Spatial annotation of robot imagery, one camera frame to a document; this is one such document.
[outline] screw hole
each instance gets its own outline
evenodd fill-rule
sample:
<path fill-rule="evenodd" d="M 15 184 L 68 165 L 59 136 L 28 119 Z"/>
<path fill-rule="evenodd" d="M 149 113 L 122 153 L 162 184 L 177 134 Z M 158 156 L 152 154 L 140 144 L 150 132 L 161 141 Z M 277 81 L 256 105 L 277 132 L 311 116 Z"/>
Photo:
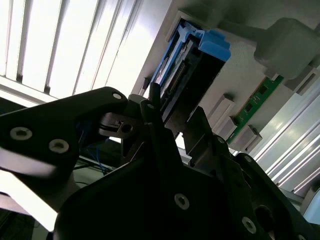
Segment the screw hole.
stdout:
<path fill-rule="evenodd" d="M 270 234 L 271 232 L 275 231 L 276 223 L 269 208 L 261 205 L 254 210 L 254 213 L 256 220 L 266 233 Z"/>
<path fill-rule="evenodd" d="M 175 204 L 182 210 L 187 210 L 190 206 L 188 198 L 181 193 L 177 193 L 176 195 L 174 195 L 174 201 Z"/>
<path fill-rule="evenodd" d="M 24 137 L 24 136 L 27 136 L 27 132 L 23 131 L 23 130 L 18 130 L 18 131 L 16 131 L 16 135 Z"/>
<path fill-rule="evenodd" d="M 63 143 L 61 143 L 61 142 L 56 142 L 54 144 L 54 147 L 55 148 L 59 148 L 59 149 L 63 149 L 65 147 L 65 145 Z"/>
<path fill-rule="evenodd" d="M 130 124 L 125 124 L 125 125 L 123 125 L 123 127 L 121 128 L 121 131 L 122 131 L 124 134 L 127 134 L 127 133 L 131 132 L 132 129 L 133 129 L 133 127 L 132 127 Z"/>
<path fill-rule="evenodd" d="M 255 234 L 257 232 L 256 225 L 254 224 L 254 222 L 250 218 L 244 216 L 242 218 L 242 224 L 248 230 L 248 232 L 250 232 L 251 234 Z"/>

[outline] bolt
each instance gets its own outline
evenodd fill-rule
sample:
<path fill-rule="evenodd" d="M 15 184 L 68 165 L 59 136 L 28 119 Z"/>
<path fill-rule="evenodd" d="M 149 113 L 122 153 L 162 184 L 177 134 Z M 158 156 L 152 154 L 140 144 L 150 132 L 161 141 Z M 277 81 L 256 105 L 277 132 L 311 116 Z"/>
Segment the bolt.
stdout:
<path fill-rule="evenodd" d="M 10 137 L 14 140 L 24 141 L 32 137 L 32 131 L 23 126 L 17 126 L 10 130 Z"/>
<path fill-rule="evenodd" d="M 219 141 L 220 143 L 222 143 L 222 144 L 225 143 L 225 141 L 224 141 L 220 136 L 218 136 L 218 141 Z"/>
<path fill-rule="evenodd" d="M 53 139 L 49 142 L 49 149 L 56 154 L 64 154 L 69 149 L 69 144 L 63 139 Z"/>
<path fill-rule="evenodd" d="M 174 195 L 174 201 L 175 204 L 182 210 L 187 210 L 190 207 L 188 198 L 181 193 L 177 193 L 176 195 Z"/>
<path fill-rule="evenodd" d="M 306 240 L 306 238 L 302 235 L 298 235 L 299 240 Z"/>
<path fill-rule="evenodd" d="M 112 94 L 112 96 L 116 99 L 122 99 L 122 96 L 118 93 L 114 93 L 114 94 Z"/>
<path fill-rule="evenodd" d="M 150 103 L 148 103 L 147 106 L 148 106 L 149 108 L 151 108 L 151 109 L 155 109 L 155 107 L 154 107 L 152 104 L 150 104 Z"/>
<path fill-rule="evenodd" d="M 244 156 L 244 159 L 245 159 L 247 162 L 249 162 L 249 163 L 252 162 L 251 157 L 249 157 L 249 156 Z"/>
<path fill-rule="evenodd" d="M 253 221 L 251 221 L 250 218 L 244 216 L 244 217 L 242 218 L 242 224 L 243 224 L 244 227 L 248 230 L 249 233 L 255 234 L 255 233 L 257 232 L 256 225 L 254 224 Z"/>

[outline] black metal bracket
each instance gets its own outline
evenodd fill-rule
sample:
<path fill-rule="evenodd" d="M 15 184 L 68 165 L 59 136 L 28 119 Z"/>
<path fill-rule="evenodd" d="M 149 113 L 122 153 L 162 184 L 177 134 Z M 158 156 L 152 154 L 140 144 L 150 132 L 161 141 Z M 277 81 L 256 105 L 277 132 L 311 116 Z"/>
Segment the black metal bracket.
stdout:
<path fill-rule="evenodd" d="M 151 92 L 150 100 L 127 100 L 104 87 L 0 116 L 0 171 L 54 206 L 54 239 L 100 239 L 106 226 L 109 238 L 319 239 L 250 156 L 229 153 L 200 107 L 185 124 L 192 167 L 183 165 L 159 89 Z M 78 189 L 72 171 L 82 120 L 92 122 L 87 142 L 122 138 L 123 165 Z"/>

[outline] white panel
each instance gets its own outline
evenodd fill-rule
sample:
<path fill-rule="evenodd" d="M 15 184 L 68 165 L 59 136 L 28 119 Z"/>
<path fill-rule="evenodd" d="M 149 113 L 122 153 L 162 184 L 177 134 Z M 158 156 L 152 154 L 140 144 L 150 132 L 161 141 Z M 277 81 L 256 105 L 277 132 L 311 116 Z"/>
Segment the white panel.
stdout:
<path fill-rule="evenodd" d="M 108 40 L 99 70 L 96 75 L 96 79 L 93 84 L 93 89 L 104 87 L 108 81 L 111 68 L 113 67 L 115 57 L 120 47 L 134 4 L 135 0 L 124 0 L 121 3 L 112 34 Z"/>
<path fill-rule="evenodd" d="M 49 86 L 56 98 L 72 95 L 88 41 L 97 0 L 69 0 L 62 19 Z"/>
<path fill-rule="evenodd" d="M 0 1 L 0 75 L 6 74 L 11 1 Z"/>
<path fill-rule="evenodd" d="M 33 0 L 26 37 L 22 83 L 43 91 L 58 24 L 61 0 Z"/>
<path fill-rule="evenodd" d="M 262 148 L 257 152 L 255 159 L 267 173 L 289 156 L 294 157 L 291 152 L 300 144 L 304 147 L 313 139 L 308 139 L 308 135 L 320 119 L 319 80 L 311 87 L 311 93 L 307 98 L 295 94 L 271 120 L 269 126 L 261 131 L 261 136 L 264 138 L 266 135 L 269 141 L 261 141 L 258 144 L 256 148 Z"/>
<path fill-rule="evenodd" d="M 102 53 L 108 43 L 108 35 L 111 32 L 112 21 L 116 14 L 118 0 L 106 0 L 97 10 L 97 16 L 92 26 L 92 34 L 89 39 L 87 51 L 80 70 L 75 88 L 75 94 L 91 90 L 95 79 Z"/>
<path fill-rule="evenodd" d="M 25 1 L 15 0 L 12 5 L 10 37 L 6 63 L 6 77 L 12 80 L 17 78 L 22 27 L 24 22 Z"/>
<path fill-rule="evenodd" d="M 127 97 L 130 95 L 170 3 L 171 0 L 143 1 L 126 42 L 114 61 L 107 86 L 118 89 Z"/>

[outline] green circuit board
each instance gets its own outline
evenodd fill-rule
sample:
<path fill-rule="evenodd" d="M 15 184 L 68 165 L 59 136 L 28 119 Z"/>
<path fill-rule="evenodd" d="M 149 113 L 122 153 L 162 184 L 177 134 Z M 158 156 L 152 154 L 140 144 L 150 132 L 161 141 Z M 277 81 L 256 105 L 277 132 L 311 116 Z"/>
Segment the green circuit board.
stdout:
<path fill-rule="evenodd" d="M 233 117 L 233 121 L 237 125 L 236 129 L 226 140 L 230 144 L 240 133 L 243 127 L 248 123 L 256 111 L 262 106 L 267 98 L 274 92 L 278 85 L 283 81 L 282 76 L 278 76 L 274 81 L 266 77 L 256 91 L 251 95 L 242 109 Z"/>

